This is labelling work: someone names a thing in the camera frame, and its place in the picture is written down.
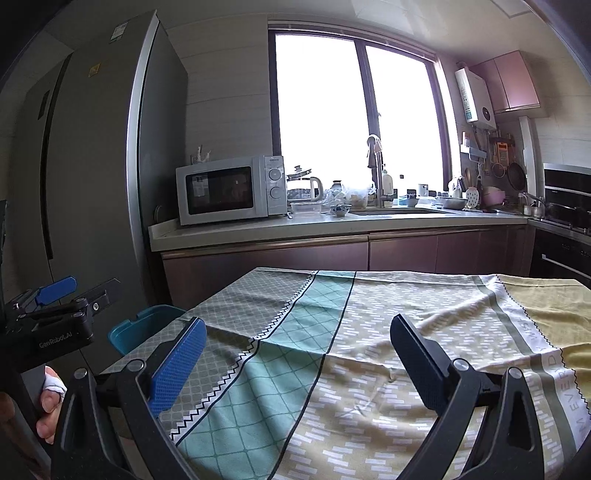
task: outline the stainless steel refrigerator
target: stainless steel refrigerator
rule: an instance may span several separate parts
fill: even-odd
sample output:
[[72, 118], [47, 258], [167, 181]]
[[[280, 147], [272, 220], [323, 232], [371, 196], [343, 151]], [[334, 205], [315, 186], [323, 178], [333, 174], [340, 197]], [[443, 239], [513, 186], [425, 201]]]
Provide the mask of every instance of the stainless steel refrigerator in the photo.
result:
[[[20, 112], [7, 235], [22, 287], [68, 275], [78, 293], [112, 277], [122, 284], [122, 299], [97, 316], [95, 342], [81, 351], [95, 373], [120, 357], [109, 330], [169, 298], [147, 229], [178, 214], [186, 99], [187, 73], [154, 11], [68, 56]], [[62, 370], [81, 361], [69, 355]]]

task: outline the ceiling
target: ceiling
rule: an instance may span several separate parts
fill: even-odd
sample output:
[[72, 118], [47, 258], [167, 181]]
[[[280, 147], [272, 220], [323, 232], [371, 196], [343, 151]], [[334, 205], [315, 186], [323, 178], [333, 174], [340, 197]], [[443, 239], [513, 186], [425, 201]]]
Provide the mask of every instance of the ceiling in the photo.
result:
[[46, 30], [71, 48], [151, 9], [166, 29], [241, 14], [312, 15], [387, 30], [468, 64], [513, 50], [568, 57], [521, 0], [74, 0]]

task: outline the blue chair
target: blue chair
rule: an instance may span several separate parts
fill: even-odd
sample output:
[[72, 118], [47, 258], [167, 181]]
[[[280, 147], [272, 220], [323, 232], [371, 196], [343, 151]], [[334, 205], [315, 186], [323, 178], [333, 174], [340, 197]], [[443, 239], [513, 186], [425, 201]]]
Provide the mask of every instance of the blue chair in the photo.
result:
[[124, 320], [113, 327], [107, 337], [121, 355], [127, 355], [183, 313], [185, 310], [170, 305], [149, 307], [139, 312], [135, 320]]

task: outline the microwave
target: microwave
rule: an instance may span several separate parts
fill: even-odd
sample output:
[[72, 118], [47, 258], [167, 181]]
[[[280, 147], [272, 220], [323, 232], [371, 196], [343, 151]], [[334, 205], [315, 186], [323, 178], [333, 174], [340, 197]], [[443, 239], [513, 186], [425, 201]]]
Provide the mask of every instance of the microwave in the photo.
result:
[[181, 225], [287, 213], [283, 157], [213, 160], [177, 168]]

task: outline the microwave window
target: microwave window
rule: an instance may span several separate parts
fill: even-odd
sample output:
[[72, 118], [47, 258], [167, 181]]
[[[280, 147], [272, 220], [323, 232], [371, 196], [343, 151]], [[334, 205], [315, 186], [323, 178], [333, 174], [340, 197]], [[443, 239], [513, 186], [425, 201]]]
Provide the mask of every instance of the microwave window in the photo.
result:
[[253, 208], [250, 167], [227, 168], [188, 175], [189, 215]]

